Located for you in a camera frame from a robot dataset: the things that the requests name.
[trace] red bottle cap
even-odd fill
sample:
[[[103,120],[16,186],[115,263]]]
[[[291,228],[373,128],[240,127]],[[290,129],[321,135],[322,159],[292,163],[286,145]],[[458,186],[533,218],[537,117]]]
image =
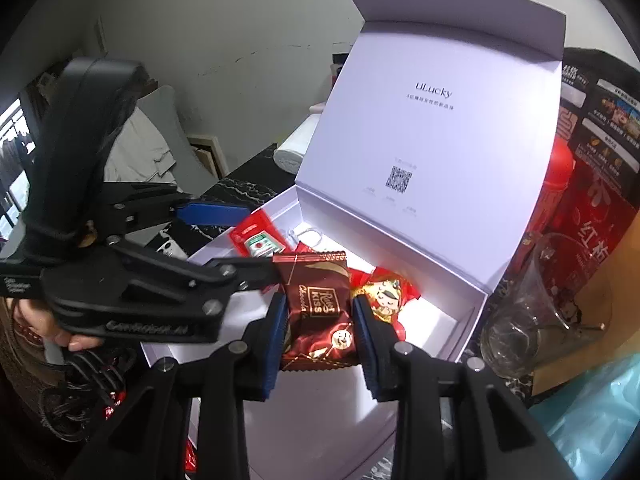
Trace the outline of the red bottle cap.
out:
[[[566,143],[566,140],[558,136],[554,137],[554,146],[551,150],[551,158],[546,168],[543,187],[549,190],[562,191],[569,185],[569,179],[574,171],[574,156]]]

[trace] brown cardboard box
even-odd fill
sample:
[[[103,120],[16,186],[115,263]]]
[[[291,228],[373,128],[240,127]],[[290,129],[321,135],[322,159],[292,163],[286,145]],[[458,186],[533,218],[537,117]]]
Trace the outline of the brown cardboard box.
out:
[[[640,214],[592,280],[597,285],[609,282],[612,307],[609,329],[601,340],[537,369],[533,379],[534,395],[589,368],[640,351]],[[580,298],[580,301],[589,302],[590,298]]]

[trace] teal plastic bag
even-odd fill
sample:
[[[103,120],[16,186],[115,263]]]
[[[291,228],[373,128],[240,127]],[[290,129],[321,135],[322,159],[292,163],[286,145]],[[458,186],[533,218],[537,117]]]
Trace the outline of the teal plastic bag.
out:
[[[583,373],[529,412],[579,480],[600,480],[640,421],[640,354]]]

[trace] clear glass cup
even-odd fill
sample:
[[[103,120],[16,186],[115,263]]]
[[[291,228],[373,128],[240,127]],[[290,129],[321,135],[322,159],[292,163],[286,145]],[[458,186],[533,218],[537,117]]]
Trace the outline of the clear glass cup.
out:
[[[611,290],[596,270],[597,259],[579,242],[557,233],[540,238],[482,328],[482,357],[496,374],[521,377],[604,335]]]

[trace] white box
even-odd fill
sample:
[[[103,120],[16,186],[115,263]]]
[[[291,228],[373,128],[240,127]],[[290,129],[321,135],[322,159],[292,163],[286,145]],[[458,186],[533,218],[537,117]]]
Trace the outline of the white box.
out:
[[[528,0],[354,2],[366,23],[296,185],[263,209],[283,232],[307,222],[409,278],[431,303],[412,342],[456,360],[540,192],[564,15]],[[392,172],[402,192],[387,185]],[[231,253],[223,235],[191,261]],[[257,293],[234,302],[221,340],[264,315]],[[183,362],[213,348],[145,351]],[[359,366],[280,373],[268,402],[245,403],[252,476],[357,479],[392,443],[395,412],[395,403],[371,399]],[[194,412],[192,437],[196,425]]]

